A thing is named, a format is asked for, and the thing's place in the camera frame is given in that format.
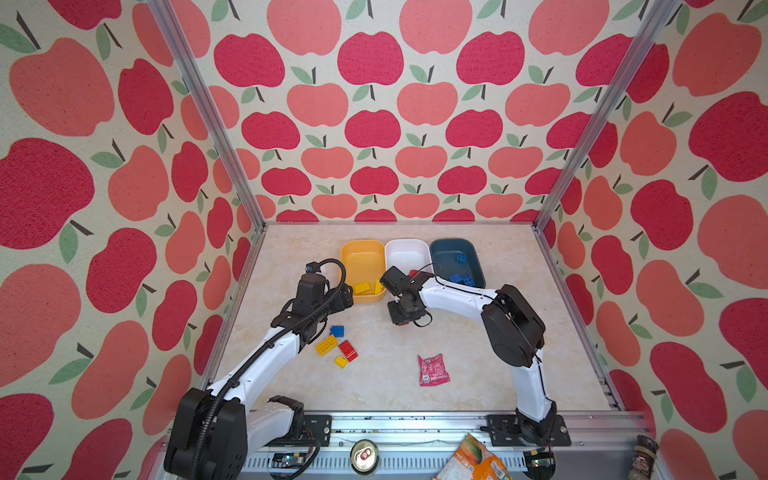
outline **yellow bin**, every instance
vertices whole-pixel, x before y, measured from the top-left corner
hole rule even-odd
[[[386,271],[384,244],[376,240],[353,240],[341,248],[341,261],[346,268],[346,284],[368,282],[374,289]],[[353,296],[355,303],[374,303],[384,298],[386,290]]]

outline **apple-patterned wallpaper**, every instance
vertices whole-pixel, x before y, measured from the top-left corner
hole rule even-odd
[[[199,382],[253,228],[191,103],[146,3],[0,2],[1,480],[146,480]]]
[[[590,155],[545,230],[676,480],[768,478],[766,13],[680,2],[648,56],[669,54],[661,88],[629,87],[618,149]]]
[[[533,220],[648,8],[194,2],[210,24],[198,67],[268,222]],[[177,15],[194,50],[197,26]],[[668,64],[654,52],[632,101],[657,92]],[[595,161],[616,148],[609,125]]]

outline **green leaf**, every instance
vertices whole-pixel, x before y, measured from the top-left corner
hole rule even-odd
[[[653,338],[650,332],[642,325],[637,325],[636,323],[633,323],[632,325],[629,325],[629,327],[632,329],[635,335],[639,336],[642,339]]]
[[[414,134],[406,134],[406,137],[408,138],[408,141],[411,142],[411,145],[414,145],[415,147],[422,146],[422,139],[416,137]]]
[[[210,19],[214,22],[221,22],[230,12],[230,4],[227,0],[216,0],[214,7],[210,11]]]
[[[358,18],[365,9],[366,0],[355,0],[346,10],[346,19],[352,20],[353,18]]]
[[[624,99],[624,103],[621,105],[621,116],[624,117],[625,120],[629,120],[630,113],[632,113],[632,99],[627,95]]]
[[[165,136],[165,129],[157,129],[157,145],[160,146],[160,153],[165,153],[165,147],[168,145],[168,137]]]
[[[170,83],[170,86],[173,87],[177,92],[179,92],[182,95],[187,95],[190,93],[189,90],[187,90],[187,87],[180,81],[174,80]]]
[[[299,79],[302,83],[311,85],[312,84],[312,75],[306,73],[306,70],[299,67],[291,67],[290,70],[293,72],[294,75],[296,75],[296,78]]]
[[[677,125],[682,125],[685,122],[687,122],[693,115],[689,114],[686,111],[678,111],[676,114],[672,114],[667,121],[664,122],[664,125],[672,128],[676,127]]]
[[[688,19],[690,18],[690,8],[684,3],[680,6],[680,11],[677,13],[677,33],[685,35],[685,29],[688,28]]]
[[[62,383],[66,382],[67,380],[72,380],[74,377],[80,375],[85,371],[85,369],[88,368],[88,365],[91,363],[91,359],[77,359],[72,360],[67,365],[62,366],[58,372],[56,372],[53,375],[53,378],[50,382],[48,382],[49,385],[55,385],[56,383]]]
[[[632,190],[634,190],[634,187],[632,187],[630,184],[618,184],[614,188],[614,192],[616,192],[619,195],[624,195],[630,193]]]
[[[763,0],[762,2],[750,8],[750,10],[741,18],[741,22],[756,22],[766,15],[768,15],[768,0]]]
[[[482,91],[482,85],[475,85],[469,88],[469,90],[467,90],[467,93],[464,94],[464,96],[462,97],[462,100],[471,100],[477,97],[478,95],[480,95],[481,91]]]
[[[96,28],[96,46],[98,47],[98,54],[101,60],[109,58],[109,53],[112,51],[112,43],[107,33],[107,27],[103,23]]]
[[[315,137],[314,135],[304,135],[307,140],[310,141],[312,145],[318,148],[323,148],[323,141],[320,140],[318,137]]]
[[[490,17],[494,12],[496,12],[496,10],[498,10],[498,7],[501,6],[501,4],[502,0],[488,0],[485,5],[480,8],[478,18]]]
[[[106,168],[118,168],[123,166],[123,161],[120,157],[108,151],[100,151],[91,157],[91,160]]]
[[[742,366],[736,374],[736,387],[739,389],[741,397],[749,403],[757,391],[757,381],[755,374],[749,366]]]
[[[688,286],[690,291],[702,298],[723,298],[723,294],[709,283],[694,282]]]
[[[240,103],[250,103],[254,98],[256,98],[256,87],[248,87],[243,90],[243,95],[240,97]]]
[[[355,94],[352,96],[352,101],[360,101],[363,98],[368,96],[368,92],[371,91],[371,87],[368,85],[363,85],[362,87],[359,87],[357,90],[355,90]]]
[[[18,53],[32,53],[37,48],[21,33],[13,28],[0,23],[0,44],[5,45]]]
[[[139,396],[136,397],[129,410],[135,410],[141,407],[144,403],[149,402],[149,399],[152,398],[152,395],[154,395],[154,389],[152,388],[146,389],[142,393],[139,393]]]
[[[147,309],[147,291],[143,287],[139,287],[139,291],[136,294],[136,313],[139,316],[144,316],[144,311]]]
[[[535,84],[544,83],[544,72],[541,71],[541,69],[535,65],[528,66],[528,76],[531,77],[531,80],[533,80]]]
[[[643,233],[640,235],[640,239],[637,241],[637,249],[640,251],[640,256],[643,257],[643,260],[645,260],[645,257],[648,255],[648,247],[650,247],[650,242],[648,242],[648,235]]]
[[[577,104],[581,101],[589,100],[590,98],[594,97],[594,95],[600,90],[599,87],[592,87],[588,88],[587,90],[582,91],[578,97],[576,97],[576,100],[574,100],[574,103]]]
[[[669,422],[674,414],[674,408],[672,407],[672,399],[669,395],[661,397],[661,413],[664,414],[664,419]]]
[[[467,154],[468,151],[469,151],[469,147],[459,148],[456,151],[456,153],[454,153],[451,156],[451,160],[456,160],[457,158],[464,157]]]
[[[717,172],[714,170],[714,168],[709,167],[704,171],[704,174],[701,176],[701,193],[704,194],[707,200],[712,200],[712,197],[714,196],[716,189],[717,189]]]
[[[168,225],[167,223],[165,225],[160,225],[155,231],[154,234],[158,235],[159,237],[170,237],[171,234],[174,232],[174,228],[171,225]]]
[[[645,3],[645,0],[631,0],[631,2],[621,7],[621,10],[619,10],[616,15],[614,15],[612,20],[624,20],[626,17],[635,13],[637,10],[640,10],[640,7],[643,6],[643,3]]]
[[[78,233],[70,223],[64,225],[58,235],[58,249],[65,263],[70,263],[78,252]]]
[[[184,349],[190,349],[190,342],[192,341],[192,333],[189,327],[184,329]]]
[[[409,67],[411,68],[411,73],[416,80],[422,82],[423,84],[427,83],[429,77],[423,68],[419,67],[418,65],[410,65]]]
[[[564,149],[562,149],[562,150],[556,150],[556,151],[555,151],[553,154],[551,154],[549,157],[546,157],[546,158],[544,159],[544,161],[550,161],[550,160],[555,160],[555,159],[558,159],[558,158],[562,157],[563,155],[565,155],[565,152],[567,152],[567,151],[568,151],[568,149],[567,149],[567,148],[564,148]]]

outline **can lid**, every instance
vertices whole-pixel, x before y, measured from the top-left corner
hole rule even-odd
[[[370,440],[360,440],[352,447],[349,460],[356,472],[369,474],[379,464],[379,449]]]

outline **pink snack packet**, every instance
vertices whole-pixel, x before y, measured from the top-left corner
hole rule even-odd
[[[419,380],[421,386],[437,386],[451,381],[451,376],[445,371],[445,364],[442,362],[442,353],[426,360],[420,356],[419,366],[422,367]]]

